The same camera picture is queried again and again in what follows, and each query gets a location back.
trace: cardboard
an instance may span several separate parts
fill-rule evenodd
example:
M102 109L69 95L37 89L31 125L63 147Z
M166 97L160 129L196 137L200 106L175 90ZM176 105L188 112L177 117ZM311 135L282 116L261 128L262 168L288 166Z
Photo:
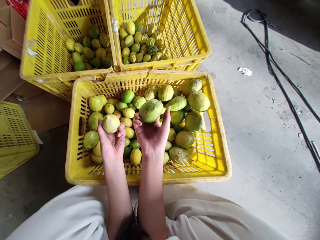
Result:
M32 99L40 96L44 92L45 90L37 87L36 85L33 85L27 81L24 81L24 83L20 87L18 87L13 92L13 94L18 95L20 97L27 98L27 99Z
M20 60L6 51L0 52L0 101L17 90L25 81L19 76Z
M26 20L0 0L0 47L21 59Z
M71 103L44 92L27 102L27 115L30 126L37 133L69 122Z

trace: forearm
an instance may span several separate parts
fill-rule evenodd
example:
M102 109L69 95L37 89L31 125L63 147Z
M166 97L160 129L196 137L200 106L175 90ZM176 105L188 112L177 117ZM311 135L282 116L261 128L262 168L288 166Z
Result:
M108 194L108 236L113 240L121 221L133 209L123 162L104 161L103 165Z
M166 239L166 216L162 193L164 151L142 157L138 218L151 240Z

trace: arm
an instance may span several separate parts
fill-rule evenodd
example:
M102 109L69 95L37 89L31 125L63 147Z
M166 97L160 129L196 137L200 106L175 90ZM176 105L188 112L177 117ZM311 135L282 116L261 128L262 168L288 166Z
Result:
M108 236L113 240L123 218L133 212L123 166L126 131L121 124L117 133L106 133L99 119L98 133L108 194Z
M166 239L167 227L162 193L164 149L170 129L170 110L153 124L142 123L135 115L134 128L142 148L142 176L138 201L138 220L150 239Z

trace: finger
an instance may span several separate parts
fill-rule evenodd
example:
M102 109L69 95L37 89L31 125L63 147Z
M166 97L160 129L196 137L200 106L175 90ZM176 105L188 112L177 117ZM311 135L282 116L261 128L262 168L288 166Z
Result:
M167 108L166 111L164 112L164 115L163 115L161 127L165 128L165 129L169 129L170 128L170 121L171 121L170 108Z
M156 127L161 127L160 117L154 122L154 125L155 125Z
M121 136L121 132L124 128L125 128L125 125L121 123L120 126L118 127L117 137Z
M124 143L125 143L125 138L126 138L126 130L125 126L123 123L120 124L118 128L118 132L116 134L116 141L115 141L115 148L118 149L119 151L124 150Z
M141 120L139 113L135 113L135 114L134 114L134 118L135 118L135 119L140 119L140 120Z
M98 119L98 134L99 134L99 139L100 139L100 144L106 141L107 139L107 134L106 131L102 127L102 120L99 118Z
M142 126L142 121L140 120L139 113L134 114L135 120L133 121L134 130L137 132L137 129Z

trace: debris on floor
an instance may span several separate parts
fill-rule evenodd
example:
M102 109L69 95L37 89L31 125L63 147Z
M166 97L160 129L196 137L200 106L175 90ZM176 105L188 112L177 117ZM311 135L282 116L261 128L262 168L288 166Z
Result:
M250 71L249 68L239 67L238 71L241 72L243 75L246 75L246 76L251 76L252 75L252 71Z

